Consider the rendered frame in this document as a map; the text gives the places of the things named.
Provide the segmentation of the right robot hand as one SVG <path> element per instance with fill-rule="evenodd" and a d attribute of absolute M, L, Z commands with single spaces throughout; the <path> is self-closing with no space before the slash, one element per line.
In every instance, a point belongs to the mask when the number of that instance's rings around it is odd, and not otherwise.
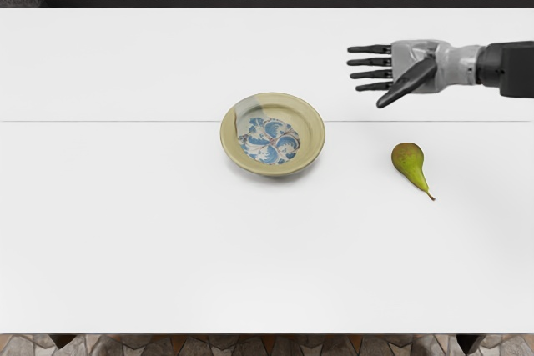
<path fill-rule="evenodd" d="M 349 47 L 349 53 L 374 53 L 373 58 L 351 59 L 349 66 L 374 66 L 374 71 L 352 73 L 352 79 L 374 78 L 357 91 L 383 91 L 376 106 L 384 108 L 409 93 L 439 93 L 452 85 L 476 85 L 476 64 L 485 48 L 454 47 L 441 40 L 400 40 L 391 44 Z"/>

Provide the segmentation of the olive plate with blue pattern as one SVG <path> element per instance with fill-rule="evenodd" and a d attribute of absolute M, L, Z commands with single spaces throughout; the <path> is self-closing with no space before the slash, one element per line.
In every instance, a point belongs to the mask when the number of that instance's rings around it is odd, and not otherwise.
<path fill-rule="evenodd" d="M 224 116 L 220 141 L 240 168 L 280 177 L 310 166 L 325 144 L 322 117 L 306 101 L 285 93 L 258 93 Z"/>

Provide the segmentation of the green pear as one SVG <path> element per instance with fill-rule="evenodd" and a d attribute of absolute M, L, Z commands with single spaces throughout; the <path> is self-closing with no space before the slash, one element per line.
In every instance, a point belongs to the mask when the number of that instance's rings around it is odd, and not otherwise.
<path fill-rule="evenodd" d="M 424 153 L 415 143 L 398 143 L 391 152 L 391 162 L 398 172 L 424 192 L 432 201 L 429 185 L 423 173 Z"/>

